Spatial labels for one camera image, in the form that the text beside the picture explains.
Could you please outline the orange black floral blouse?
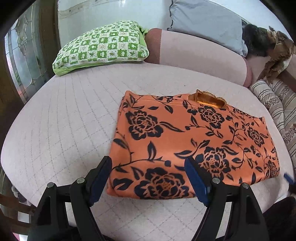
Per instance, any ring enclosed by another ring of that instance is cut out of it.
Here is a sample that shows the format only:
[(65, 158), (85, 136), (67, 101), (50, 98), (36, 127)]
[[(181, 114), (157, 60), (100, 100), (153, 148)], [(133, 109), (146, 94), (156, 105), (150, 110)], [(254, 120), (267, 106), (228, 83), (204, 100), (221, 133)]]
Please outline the orange black floral blouse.
[(187, 158), (193, 158), (206, 177), (228, 185), (279, 175), (278, 154), (265, 119), (227, 105), (220, 97), (211, 96), (206, 103), (199, 94), (125, 93), (109, 153), (109, 195), (193, 197), (184, 168)]

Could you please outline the beige striped floral cushion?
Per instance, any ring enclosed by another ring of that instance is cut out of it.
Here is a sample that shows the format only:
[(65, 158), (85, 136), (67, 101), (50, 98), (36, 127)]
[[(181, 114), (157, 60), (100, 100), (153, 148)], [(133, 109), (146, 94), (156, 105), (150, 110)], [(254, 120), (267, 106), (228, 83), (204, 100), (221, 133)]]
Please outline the beige striped floral cushion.
[(295, 168), (295, 92), (278, 79), (272, 83), (258, 80), (250, 90), (271, 115)]

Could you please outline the pink headboard cushion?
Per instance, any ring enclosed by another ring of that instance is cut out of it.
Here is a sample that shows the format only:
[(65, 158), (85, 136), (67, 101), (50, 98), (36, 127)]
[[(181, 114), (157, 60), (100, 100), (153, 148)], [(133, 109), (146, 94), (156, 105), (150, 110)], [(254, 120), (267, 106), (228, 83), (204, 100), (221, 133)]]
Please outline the pink headboard cushion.
[[(261, 57), (261, 56), (254, 56), (254, 55), (248, 55), (247, 62), (249, 67), (252, 70), (252, 81), (251, 83), (254, 84), (254, 82), (257, 80), (258, 76), (264, 69), (264, 66), (266, 62), (270, 59), (269, 56), (267, 57)], [(286, 84), (292, 91), (296, 91), (296, 58), (295, 55), (292, 56), (292, 60), (290, 61), (288, 67), (286, 70), (280, 73), (278, 75), (278, 79), (282, 81), (284, 84)]]

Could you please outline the black fuzzy garment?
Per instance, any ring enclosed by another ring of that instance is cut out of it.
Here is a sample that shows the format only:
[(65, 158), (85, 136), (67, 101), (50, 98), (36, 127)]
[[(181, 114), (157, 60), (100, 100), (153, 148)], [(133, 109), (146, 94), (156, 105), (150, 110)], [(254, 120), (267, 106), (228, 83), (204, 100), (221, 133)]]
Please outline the black fuzzy garment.
[(268, 30), (257, 27), (253, 24), (247, 24), (242, 28), (242, 39), (244, 40), (248, 54), (266, 57), (267, 51), (275, 46), (274, 29)]

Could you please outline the wooden stained glass door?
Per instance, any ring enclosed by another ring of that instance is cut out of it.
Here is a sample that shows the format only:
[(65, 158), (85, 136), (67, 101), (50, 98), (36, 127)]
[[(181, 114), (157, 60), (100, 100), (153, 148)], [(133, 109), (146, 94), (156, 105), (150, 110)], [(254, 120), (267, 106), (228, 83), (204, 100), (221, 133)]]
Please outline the wooden stained glass door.
[(1, 37), (1, 140), (23, 106), (53, 77), (60, 48), (57, 1), (31, 1)]

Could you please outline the grey pillow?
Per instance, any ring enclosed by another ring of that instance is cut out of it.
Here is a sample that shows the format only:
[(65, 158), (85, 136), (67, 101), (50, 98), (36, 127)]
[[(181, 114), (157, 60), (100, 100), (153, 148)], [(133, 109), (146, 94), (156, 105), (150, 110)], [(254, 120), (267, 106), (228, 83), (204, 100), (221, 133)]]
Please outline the grey pillow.
[(211, 1), (172, 1), (169, 11), (169, 31), (200, 37), (247, 56), (242, 20), (236, 13)]

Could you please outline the green white checkered pillow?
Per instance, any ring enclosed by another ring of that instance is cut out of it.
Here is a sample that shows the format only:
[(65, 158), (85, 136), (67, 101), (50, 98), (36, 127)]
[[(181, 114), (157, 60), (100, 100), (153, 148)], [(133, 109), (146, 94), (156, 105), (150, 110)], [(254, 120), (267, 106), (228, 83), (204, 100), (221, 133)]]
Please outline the green white checkered pillow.
[(146, 33), (131, 20), (94, 28), (61, 48), (52, 64), (53, 72), (63, 76), (79, 68), (144, 61), (149, 56)]

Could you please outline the pink cylindrical bolster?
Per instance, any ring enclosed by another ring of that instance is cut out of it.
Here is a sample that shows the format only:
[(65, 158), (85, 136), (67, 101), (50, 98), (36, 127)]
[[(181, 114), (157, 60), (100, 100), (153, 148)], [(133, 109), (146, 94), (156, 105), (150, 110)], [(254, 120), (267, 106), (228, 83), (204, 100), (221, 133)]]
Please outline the pink cylindrical bolster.
[(209, 40), (153, 28), (145, 36), (147, 63), (173, 66), (250, 87), (252, 70), (241, 55)]

